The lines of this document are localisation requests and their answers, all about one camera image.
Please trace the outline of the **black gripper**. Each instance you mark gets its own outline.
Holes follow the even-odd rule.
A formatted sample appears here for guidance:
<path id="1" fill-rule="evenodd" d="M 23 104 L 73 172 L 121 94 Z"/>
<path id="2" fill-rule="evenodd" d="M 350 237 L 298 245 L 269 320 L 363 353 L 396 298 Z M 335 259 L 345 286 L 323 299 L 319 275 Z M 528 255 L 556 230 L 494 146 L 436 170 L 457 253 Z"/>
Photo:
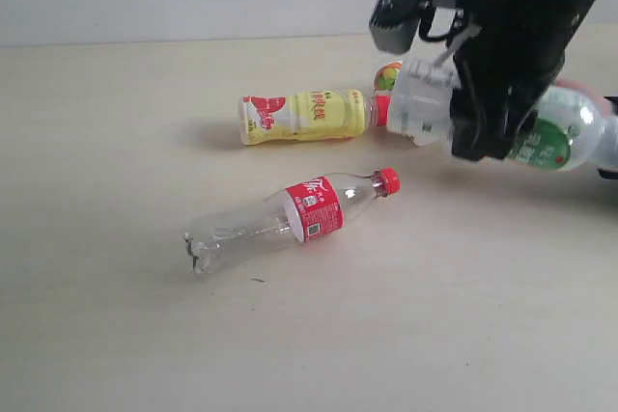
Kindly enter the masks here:
<path id="1" fill-rule="evenodd" d="M 480 32 L 456 55 L 466 84 L 450 102 L 454 157 L 515 159 L 520 133 L 534 126 L 539 100 L 595 1 L 473 0 L 469 11 Z M 506 123 L 505 107 L 477 93 L 509 87 Z"/>

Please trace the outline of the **open human hand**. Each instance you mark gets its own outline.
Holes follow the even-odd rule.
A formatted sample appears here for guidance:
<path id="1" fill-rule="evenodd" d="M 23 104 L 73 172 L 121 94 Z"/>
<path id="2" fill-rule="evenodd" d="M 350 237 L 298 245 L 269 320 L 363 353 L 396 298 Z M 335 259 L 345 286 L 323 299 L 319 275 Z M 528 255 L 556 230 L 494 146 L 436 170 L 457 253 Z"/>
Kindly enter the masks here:
<path id="1" fill-rule="evenodd" d="M 577 137 L 568 129 L 571 157 L 566 170 L 584 164 L 597 169 L 617 171 L 617 108 L 605 96 L 601 96 L 569 79 L 558 79 L 555 85 L 567 89 L 577 97 L 580 107 L 576 110 Z"/>

